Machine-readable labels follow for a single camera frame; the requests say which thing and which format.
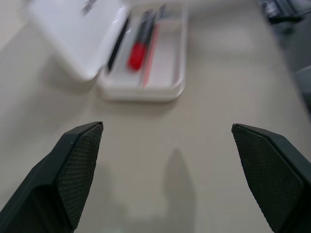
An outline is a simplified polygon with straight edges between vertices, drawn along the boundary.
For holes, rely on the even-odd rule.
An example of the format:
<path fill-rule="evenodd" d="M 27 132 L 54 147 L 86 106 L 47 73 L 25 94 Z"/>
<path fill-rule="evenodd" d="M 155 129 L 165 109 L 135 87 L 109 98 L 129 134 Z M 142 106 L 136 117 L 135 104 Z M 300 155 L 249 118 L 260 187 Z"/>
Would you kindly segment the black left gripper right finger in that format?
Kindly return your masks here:
<path fill-rule="evenodd" d="M 233 134 L 248 187 L 275 233 L 311 231 L 311 164 L 271 131 L 233 124 Z"/>

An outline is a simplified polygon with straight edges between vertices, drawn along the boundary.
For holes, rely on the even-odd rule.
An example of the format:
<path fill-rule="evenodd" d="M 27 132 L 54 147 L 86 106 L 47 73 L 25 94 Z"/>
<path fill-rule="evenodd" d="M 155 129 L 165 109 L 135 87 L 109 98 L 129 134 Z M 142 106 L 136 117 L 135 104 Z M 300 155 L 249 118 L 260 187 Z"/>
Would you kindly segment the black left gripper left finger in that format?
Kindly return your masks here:
<path fill-rule="evenodd" d="M 93 182 L 104 125 L 64 133 L 27 174 L 0 212 L 2 233 L 72 233 Z"/>

